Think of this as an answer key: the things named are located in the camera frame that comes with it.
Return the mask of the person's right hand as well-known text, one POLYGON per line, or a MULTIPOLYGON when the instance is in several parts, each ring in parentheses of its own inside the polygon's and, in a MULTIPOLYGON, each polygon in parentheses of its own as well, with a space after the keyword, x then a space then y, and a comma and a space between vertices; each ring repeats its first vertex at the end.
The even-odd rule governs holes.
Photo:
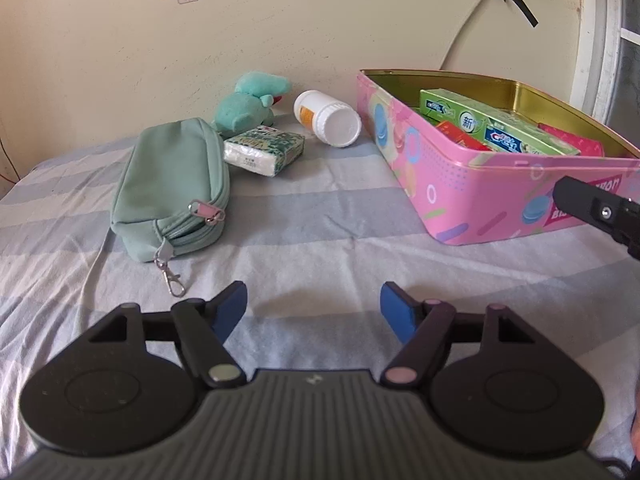
POLYGON ((630 427, 630 444, 632 452, 634 452, 634 458, 631 462, 632 474, 638 474, 639 472, 639 460, 640 460, 640 404, 636 401, 636 412, 634 413, 634 419, 632 420, 630 427))

